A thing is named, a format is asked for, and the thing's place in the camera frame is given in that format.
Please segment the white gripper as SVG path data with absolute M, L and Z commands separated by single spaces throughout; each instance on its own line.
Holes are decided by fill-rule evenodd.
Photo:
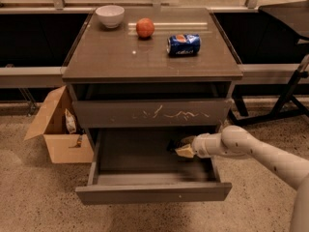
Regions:
M 177 148 L 175 152 L 178 156 L 189 159 L 192 159 L 194 156 L 197 156 L 201 159 L 209 158 L 211 156 L 207 149 L 207 142 L 209 137 L 210 135 L 208 133 L 185 137 L 180 141 L 183 146 Z

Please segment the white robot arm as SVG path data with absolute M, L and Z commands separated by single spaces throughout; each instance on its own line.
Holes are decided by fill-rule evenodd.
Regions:
M 309 160 L 269 145 L 239 126 L 202 133 L 173 142 L 180 157 L 200 159 L 248 155 L 296 190 L 289 232 L 309 232 Z

